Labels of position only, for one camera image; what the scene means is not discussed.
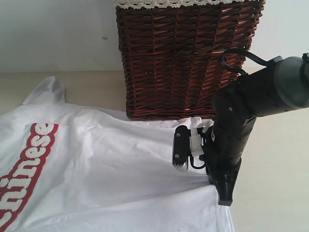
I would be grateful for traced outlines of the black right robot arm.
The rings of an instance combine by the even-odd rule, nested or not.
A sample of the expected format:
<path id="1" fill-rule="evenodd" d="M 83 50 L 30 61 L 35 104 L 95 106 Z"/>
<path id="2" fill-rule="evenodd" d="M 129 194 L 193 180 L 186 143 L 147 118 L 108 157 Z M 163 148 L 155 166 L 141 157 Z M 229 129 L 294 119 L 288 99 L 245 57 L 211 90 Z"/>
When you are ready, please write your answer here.
<path id="1" fill-rule="evenodd" d="M 215 117 L 208 128 L 178 126 L 172 164 L 179 171 L 194 166 L 194 158 L 216 187 L 219 205 L 230 206 L 241 155 L 258 117 L 309 106 L 309 56 L 276 57 L 252 74 L 242 74 L 213 96 Z"/>

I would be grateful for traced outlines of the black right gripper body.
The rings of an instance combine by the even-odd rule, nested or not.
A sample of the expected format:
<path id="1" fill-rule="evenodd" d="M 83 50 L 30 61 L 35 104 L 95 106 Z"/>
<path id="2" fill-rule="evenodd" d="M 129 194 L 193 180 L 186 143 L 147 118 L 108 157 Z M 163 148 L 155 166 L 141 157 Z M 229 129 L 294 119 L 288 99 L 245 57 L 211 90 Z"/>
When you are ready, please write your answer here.
<path id="1" fill-rule="evenodd" d="M 232 136 L 216 125 L 202 134 L 206 172 L 218 193 L 218 204 L 230 206 L 241 164 L 241 146 Z"/>

